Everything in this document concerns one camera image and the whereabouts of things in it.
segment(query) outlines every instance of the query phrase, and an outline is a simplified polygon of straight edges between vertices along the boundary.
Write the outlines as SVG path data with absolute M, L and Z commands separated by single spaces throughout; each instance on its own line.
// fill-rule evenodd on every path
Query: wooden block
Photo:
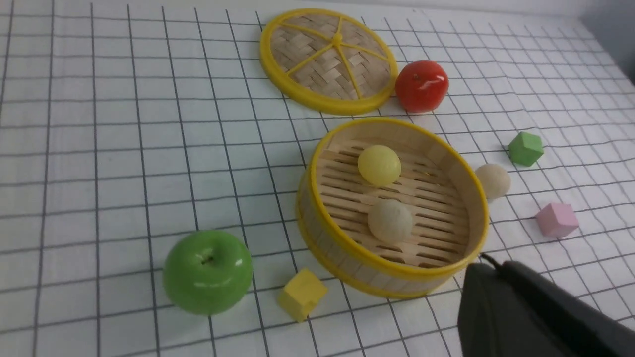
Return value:
M 509 157 L 513 163 L 531 166 L 543 153 L 540 137 L 525 131 L 518 133 L 509 143 Z
M 549 203 L 536 215 L 542 234 L 547 237 L 566 237 L 575 231 L 580 223 L 571 205 L 566 203 Z
M 307 268 L 289 281 L 277 298 L 277 303 L 295 321 L 302 322 L 326 295 L 328 288 Z

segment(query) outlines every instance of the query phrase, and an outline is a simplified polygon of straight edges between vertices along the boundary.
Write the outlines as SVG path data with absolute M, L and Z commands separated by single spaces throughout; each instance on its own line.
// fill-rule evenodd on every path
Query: woven bamboo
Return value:
M 395 150 L 401 176 L 387 187 L 364 181 L 357 157 L 370 145 Z M 396 199 L 415 227 L 389 245 L 368 229 L 369 209 Z M 298 224 L 307 246 L 335 276 L 360 290 L 416 297 L 465 267 L 485 242 L 488 214 L 467 163 L 435 135 L 393 119 L 347 123 L 318 145 L 298 190 Z
M 328 10 L 294 10 L 274 19 L 263 31 L 260 57 L 285 94 L 334 114 L 376 109 L 389 98 L 398 74 L 377 35 Z

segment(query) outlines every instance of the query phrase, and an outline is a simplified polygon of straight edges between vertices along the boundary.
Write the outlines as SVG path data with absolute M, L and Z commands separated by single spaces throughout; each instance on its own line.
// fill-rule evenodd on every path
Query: table surface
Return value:
M 412 121 L 474 167 L 498 163 L 484 251 L 515 259 L 635 328 L 635 87 L 583 25 L 560 18 L 331 4 L 451 77 L 434 113 L 394 98 L 337 117 L 282 96 L 258 62 L 282 8 L 149 1 L 0 6 L 0 349 L 6 356 L 452 356 L 463 274 L 427 298 L 360 293 L 307 251 L 295 190 L 328 130 L 365 116 Z M 529 168 L 505 151 L 542 137 Z M 532 218 L 573 206 L 580 229 L 544 238 Z M 162 266 L 196 229 L 245 242 L 255 277 L 211 319 L 170 304 Z M 275 304 L 309 267 L 329 292 L 308 322 Z

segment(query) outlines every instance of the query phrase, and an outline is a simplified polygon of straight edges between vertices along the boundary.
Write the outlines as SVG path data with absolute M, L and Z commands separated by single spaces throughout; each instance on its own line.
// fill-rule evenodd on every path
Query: yellow ball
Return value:
M 373 145 L 361 152 L 358 158 L 361 176 L 375 187 L 390 185 L 401 174 L 401 160 L 390 147 Z

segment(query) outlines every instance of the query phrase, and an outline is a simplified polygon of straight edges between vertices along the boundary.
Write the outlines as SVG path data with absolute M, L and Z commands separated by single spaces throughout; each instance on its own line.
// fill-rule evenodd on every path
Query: red apple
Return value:
M 433 61 L 416 61 L 403 67 L 395 92 L 408 112 L 421 113 L 436 109 L 448 93 L 448 75 Z

